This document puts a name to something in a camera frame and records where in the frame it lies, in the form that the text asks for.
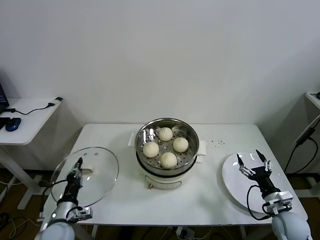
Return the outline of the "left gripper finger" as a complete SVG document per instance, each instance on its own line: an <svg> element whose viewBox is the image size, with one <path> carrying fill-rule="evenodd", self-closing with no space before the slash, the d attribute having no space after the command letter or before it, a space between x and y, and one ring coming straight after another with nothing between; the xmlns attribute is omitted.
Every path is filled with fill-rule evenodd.
<svg viewBox="0 0 320 240"><path fill-rule="evenodd" d="M71 170L71 175L74 179L78 179L82 177L82 164L83 158L80 157Z"/></svg>

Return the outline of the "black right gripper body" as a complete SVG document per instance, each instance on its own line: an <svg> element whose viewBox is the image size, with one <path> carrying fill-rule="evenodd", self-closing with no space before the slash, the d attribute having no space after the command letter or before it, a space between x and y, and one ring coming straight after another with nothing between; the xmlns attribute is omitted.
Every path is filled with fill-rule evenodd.
<svg viewBox="0 0 320 240"><path fill-rule="evenodd" d="M254 167L251 169L254 172L249 176L249 179L255 181L261 192L262 197L266 197L275 192L275 185L270 179L271 171L266 170L265 167Z"/></svg>

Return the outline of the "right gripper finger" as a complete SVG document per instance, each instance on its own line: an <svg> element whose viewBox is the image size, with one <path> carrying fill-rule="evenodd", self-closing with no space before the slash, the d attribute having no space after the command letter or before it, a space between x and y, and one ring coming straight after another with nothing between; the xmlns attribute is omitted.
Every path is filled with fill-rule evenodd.
<svg viewBox="0 0 320 240"><path fill-rule="evenodd" d="M265 155L262 154L262 153L261 153L259 150L257 150L257 149L256 149L256 153L257 153L259 159L262 161L263 166L256 167L254 171L257 172L257 173L261 173L261 172L271 173L271 172L272 172L271 162L270 162L269 160L267 160L267 158L265 157Z"/></svg>
<svg viewBox="0 0 320 240"><path fill-rule="evenodd" d="M252 176L253 175L253 171L245 166L244 162L242 161L241 156L238 153L236 154L236 156L237 156L237 162L238 162L238 165L239 165L239 171L243 175L245 175L246 177Z"/></svg>

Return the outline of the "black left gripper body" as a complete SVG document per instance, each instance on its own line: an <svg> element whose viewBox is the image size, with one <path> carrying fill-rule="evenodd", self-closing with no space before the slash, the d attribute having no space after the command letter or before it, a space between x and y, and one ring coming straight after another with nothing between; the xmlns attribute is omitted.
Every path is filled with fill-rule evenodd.
<svg viewBox="0 0 320 240"><path fill-rule="evenodd" d="M78 193L83 187L82 172L72 171L66 176L67 185L61 197L61 202L78 202Z"/></svg>

